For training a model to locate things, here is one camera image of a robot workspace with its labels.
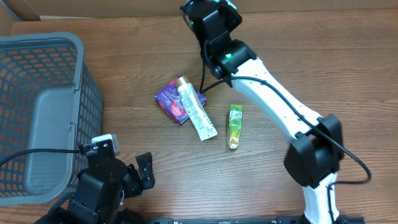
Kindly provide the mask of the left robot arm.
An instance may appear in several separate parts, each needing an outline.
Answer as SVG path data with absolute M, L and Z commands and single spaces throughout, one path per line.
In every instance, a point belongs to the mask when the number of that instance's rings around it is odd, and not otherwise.
M 97 141 L 79 146 L 88 159 L 88 168 L 78 174 L 76 192 L 58 201 L 37 223 L 121 223 L 123 199 L 137 197 L 154 187 L 150 152 L 136 157 L 138 168 L 116 158 L 116 141 Z

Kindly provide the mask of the purple red packet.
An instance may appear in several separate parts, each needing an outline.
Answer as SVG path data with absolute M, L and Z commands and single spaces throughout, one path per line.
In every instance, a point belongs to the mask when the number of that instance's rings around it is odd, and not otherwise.
M 193 87 L 190 80 L 179 75 L 161 89 L 155 99 L 158 105 L 179 125 L 190 119 L 195 105 L 206 104 L 206 96 Z

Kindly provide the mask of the white tube gold cap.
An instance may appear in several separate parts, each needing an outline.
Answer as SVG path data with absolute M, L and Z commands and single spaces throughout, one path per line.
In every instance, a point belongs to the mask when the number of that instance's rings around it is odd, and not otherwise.
M 215 137 L 218 132 L 208 117 L 198 95 L 185 76 L 178 78 L 175 82 L 180 100 L 185 108 L 191 122 L 193 123 L 201 141 Z

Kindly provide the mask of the green yellow drink carton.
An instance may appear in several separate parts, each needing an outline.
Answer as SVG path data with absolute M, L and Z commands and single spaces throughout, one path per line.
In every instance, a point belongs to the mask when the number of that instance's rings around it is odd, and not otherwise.
M 243 123 L 243 106 L 231 104 L 229 107 L 227 129 L 226 129 L 226 148 L 232 151 L 239 147 L 239 138 Z

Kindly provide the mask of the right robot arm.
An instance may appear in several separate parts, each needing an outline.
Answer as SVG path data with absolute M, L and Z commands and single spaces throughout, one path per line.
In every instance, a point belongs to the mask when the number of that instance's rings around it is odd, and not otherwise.
M 335 182 L 344 157 L 341 123 L 323 118 L 289 93 L 248 45 L 230 33 L 242 17 L 230 1 L 188 0 L 180 7 L 195 34 L 204 66 L 245 95 L 280 129 L 289 149 L 284 165 L 303 187 L 306 223 L 338 223 Z

